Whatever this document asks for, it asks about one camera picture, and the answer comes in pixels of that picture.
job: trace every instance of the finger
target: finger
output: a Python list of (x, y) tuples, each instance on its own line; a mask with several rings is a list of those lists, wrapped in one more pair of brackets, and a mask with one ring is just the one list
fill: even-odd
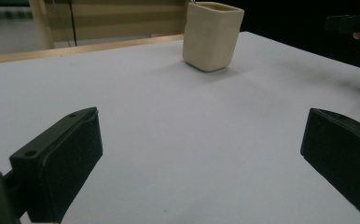
[(353, 33), (354, 39), (360, 39), (360, 33)]

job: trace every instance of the table surface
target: table surface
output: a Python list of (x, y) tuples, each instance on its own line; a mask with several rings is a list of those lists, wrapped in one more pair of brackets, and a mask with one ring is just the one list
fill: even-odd
[(62, 223), (360, 223), (299, 153), (311, 108), (360, 121), (360, 68), (240, 33), (203, 73), (182, 43), (0, 63), (0, 171), (97, 106), (104, 155)]

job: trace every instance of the black object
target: black object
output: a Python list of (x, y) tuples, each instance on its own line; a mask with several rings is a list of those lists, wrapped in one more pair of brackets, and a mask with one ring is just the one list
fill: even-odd
[(301, 155), (360, 211), (360, 123), (312, 108)]
[(360, 33), (360, 15), (327, 17), (325, 29), (338, 30), (339, 34)]
[(0, 173), (0, 224), (60, 223), (103, 155), (96, 107), (69, 114), (9, 157)]

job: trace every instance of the white table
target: white table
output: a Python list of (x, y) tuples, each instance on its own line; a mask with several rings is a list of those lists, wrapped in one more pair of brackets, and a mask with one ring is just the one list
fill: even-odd
[(360, 121), (360, 68), (250, 33), (214, 73), (181, 50), (0, 63), (0, 171), (57, 120), (97, 106), (104, 155), (63, 224), (360, 223), (299, 153), (310, 108)]

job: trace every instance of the cup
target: cup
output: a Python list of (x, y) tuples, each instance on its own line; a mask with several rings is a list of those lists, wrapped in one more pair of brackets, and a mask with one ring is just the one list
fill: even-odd
[(235, 51), (244, 11), (215, 2), (188, 3), (183, 59), (204, 72), (227, 67)]

